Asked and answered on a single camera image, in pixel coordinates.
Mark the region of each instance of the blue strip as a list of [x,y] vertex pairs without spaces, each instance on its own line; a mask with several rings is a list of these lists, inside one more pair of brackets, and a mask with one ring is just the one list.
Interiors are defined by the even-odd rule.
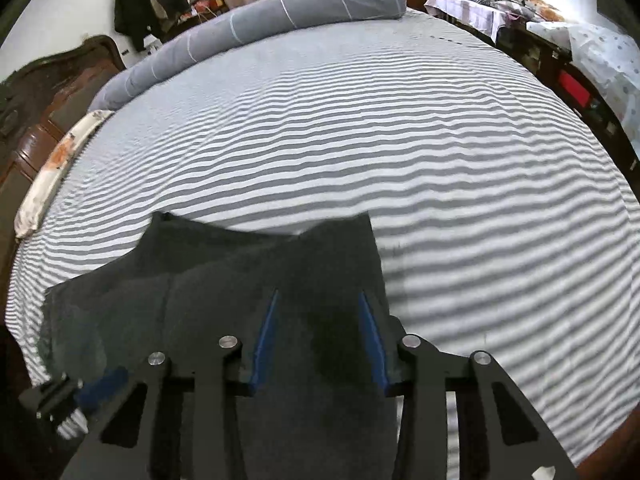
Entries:
[[85,413],[94,412],[100,405],[111,399],[129,380],[126,368],[119,366],[97,381],[87,383],[74,394],[74,400]]
[[386,376],[385,350],[382,346],[382,339],[380,339],[376,321],[373,319],[371,308],[369,303],[367,303],[367,297],[364,292],[358,295],[358,304],[360,305],[360,331],[362,332],[364,346],[371,361],[371,374],[373,380],[386,392],[389,386],[389,379]]
[[260,328],[260,335],[258,336],[258,344],[255,346],[254,351],[254,371],[251,375],[251,380],[249,381],[249,385],[252,389],[255,389],[262,383],[263,370],[266,368],[267,360],[270,355],[269,350],[271,349],[271,342],[273,342],[273,323],[271,322],[271,318],[273,317],[273,311],[276,307],[276,302],[278,301],[278,291],[276,290],[273,293],[273,297],[271,298],[271,304],[269,305],[269,309],[267,310],[267,315],[264,317],[264,322],[262,323],[262,327]]

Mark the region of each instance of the black metal bracket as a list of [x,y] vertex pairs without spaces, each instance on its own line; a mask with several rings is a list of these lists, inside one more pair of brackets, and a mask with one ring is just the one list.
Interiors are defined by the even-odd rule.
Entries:
[[440,352],[360,297],[361,332],[373,375],[388,397],[404,396],[393,480],[447,477],[446,392],[455,392],[461,480],[577,480],[569,457],[494,357]]
[[82,381],[62,375],[25,390],[20,394],[21,405],[35,415],[43,433],[52,433],[76,408],[74,395],[82,388]]
[[[130,377],[126,387],[100,414],[78,452],[65,469],[62,480],[107,480],[154,476],[152,447],[159,420],[162,391],[166,380],[193,381],[193,478],[212,475],[221,480],[245,478],[242,452],[235,421],[235,403],[229,402],[226,366],[241,354],[242,343],[225,336],[200,357],[195,370],[180,372],[162,352],[151,354]],[[126,446],[112,444],[117,418],[129,416],[126,405],[139,398],[140,418],[127,420],[127,431],[134,438]]]
[[[149,355],[98,413],[62,480],[155,478],[162,462],[158,438],[169,433],[164,424],[172,412],[167,393],[176,387],[193,394],[193,423],[188,430],[178,424],[178,432],[189,433],[182,438],[190,450],[190,478],[246,480],[235,397],[253,395],[264,377],[277,298],[266,290],[244,341],[223,336],[189,368],[162,352]],[[359,295],[358,307],[373,378],[387,397],[404,396],[392,480],[446,480],[447,392],[456,395],[460,480],[577,480],[551,430],[492,355],[440,352],[407,334],[369,291]],[[41,418],[62,420],[77,387],[64,378],[21,400]]]

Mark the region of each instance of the silver bolt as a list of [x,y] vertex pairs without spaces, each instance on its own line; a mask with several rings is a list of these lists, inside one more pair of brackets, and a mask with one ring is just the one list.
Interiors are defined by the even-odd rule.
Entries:
[[408,334],[402,338],[402,344],[409,348],[418,348],[420,346],[420,338],[417,335]]
[[233,348],[238,344],[238,338],[234,335],[225,335],[218,341],[220,348]]
[[474,360],[479,365],[487,365],[491,362],[491,356],[487,352],[476,352],[474,354]]
[[164,363],[164,354],[162,352],[153,352],[146,360],[150,365],[158,366]]

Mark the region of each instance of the gray and white striped sheet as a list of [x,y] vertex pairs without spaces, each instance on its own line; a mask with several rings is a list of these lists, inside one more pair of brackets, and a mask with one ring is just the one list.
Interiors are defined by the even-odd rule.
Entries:
[[129,251],[155,210],[272,232],[369,211],[408,332],[494,354],[575,463],[640,399],[638,201],[549,89],[441,20],[267,38],[114,114],[16,257],[6,323],[34,382],[46,288]]

